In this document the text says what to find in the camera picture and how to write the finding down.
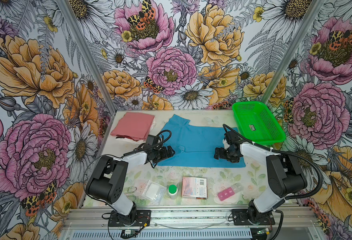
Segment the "slotted metal strip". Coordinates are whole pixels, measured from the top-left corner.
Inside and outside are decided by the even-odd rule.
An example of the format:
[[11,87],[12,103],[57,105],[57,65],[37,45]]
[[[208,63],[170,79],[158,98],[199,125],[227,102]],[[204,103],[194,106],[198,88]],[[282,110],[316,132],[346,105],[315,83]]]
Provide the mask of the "slotted metal strip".
[[[121,240],[121,229],[110,229],[114,240]],[[203,230],[179,229],[145,229],[135,238],[136,240],[162,240],[162,239],[250,239],[249,228],[209,228]],[[75,230],[71,240],[110,240],[107,230]]]

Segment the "blue cloth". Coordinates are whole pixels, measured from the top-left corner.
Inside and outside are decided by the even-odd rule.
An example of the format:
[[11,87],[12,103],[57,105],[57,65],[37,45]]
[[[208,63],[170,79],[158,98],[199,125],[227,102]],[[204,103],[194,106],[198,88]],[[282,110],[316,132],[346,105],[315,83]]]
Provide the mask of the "blue cloth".
[[214,159],[215,148],[223,147],[225,130],[222,127],[196,127],[189,125],[190,120],[173,115],[163,130],[172,132],[171,138],[164,143],[170,145],[175,155],[158,163],[158,166],[179,167],[245,167],[244,159],[230,163],[225,159]]

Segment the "folded pink shirt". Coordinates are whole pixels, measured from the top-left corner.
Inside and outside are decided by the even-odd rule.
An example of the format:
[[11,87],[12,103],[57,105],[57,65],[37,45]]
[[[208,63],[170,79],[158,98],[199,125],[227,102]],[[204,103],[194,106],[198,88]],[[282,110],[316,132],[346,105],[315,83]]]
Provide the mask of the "folded pink shirt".
[[111,132],[112,136],[126,137],[134,141],[145,140],[150,133],[154,116],[127,112]]

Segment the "metal post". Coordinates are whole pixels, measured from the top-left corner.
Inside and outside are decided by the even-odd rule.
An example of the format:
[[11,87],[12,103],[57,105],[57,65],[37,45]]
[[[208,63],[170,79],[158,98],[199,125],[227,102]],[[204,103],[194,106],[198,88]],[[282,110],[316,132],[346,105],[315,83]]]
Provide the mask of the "metal post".
[[323,6],[324,2],[324,0],[313,0],[311,2],[310,6],[308,7],[307,13],[303,18],[303,21],[300,24],[298,31],[294,34],[291,42],[289,43],[289,46],[286,52],[284,53],[283,58],[278,68],[276,69],[275,74],[272,77],[272,80],[268,85],[265,93],[263,94],[263,97],[261,98],[260,102],[267,103],[270,97],[272,96],[273,91],[275,90],[281,77],[283,76],[284,71],[289,65],[289,62],[292,60],[292,56],[295,54],[295,51],[299,47],[299,43],[306,35],[308,28],[312,27],[315,17],[320,12],[320,9]]
[[97,67],[96,61],[94,60],[92,56],[91,50],[89,50],[88,44],[86,42],[86,39],[84,35],[82,34],[82,29],[79,27],[76,16],[74,15],[72,11],[72,7],[69,4],[68,0],[61,0],[57,1],[57,5],[61,10],[61,13],[65,19],[65,22],[67,23],[70,31],[71,31],[71,36],[74,41],[76,41],[77,45],[79,46],[79,49],[81,50],[82,56],[84,57],[85,61],[88,64],[89,69],[91,70],[91,73],[93,77],[95,78],[96,84],[99,87],[105,103],[107,107],[109,108],[109,111],[115,115],[117,111],[116,105],[113,103],[112,99],[110,98],[109,92],[106,89],[106,86],[104,84],[104,81],[102,80],[101,74],[99,72],[99,69]]

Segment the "green plastic basket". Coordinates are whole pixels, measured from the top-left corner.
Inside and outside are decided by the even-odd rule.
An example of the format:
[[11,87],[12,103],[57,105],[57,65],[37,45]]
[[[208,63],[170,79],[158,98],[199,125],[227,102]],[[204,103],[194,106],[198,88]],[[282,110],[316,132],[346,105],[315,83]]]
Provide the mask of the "green plastic basket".
[[232,105],[232,110],[239,132],[244,137],[262,145],[286,139],[283,129],[264,103],[237,102]]

